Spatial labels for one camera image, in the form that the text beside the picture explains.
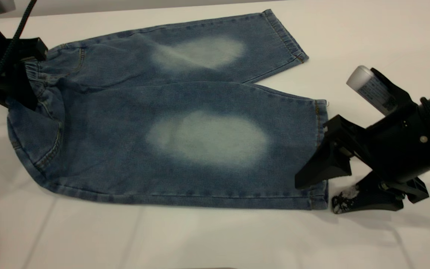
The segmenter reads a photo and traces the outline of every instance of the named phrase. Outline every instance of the blue jeans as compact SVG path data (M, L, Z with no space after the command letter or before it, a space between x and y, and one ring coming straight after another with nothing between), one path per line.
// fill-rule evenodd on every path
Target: blue jeans
M271 10L62 44L26 65L14 149L42 187L81 199L325 209L294 175L323 139L326 102L253 84L308 57Z

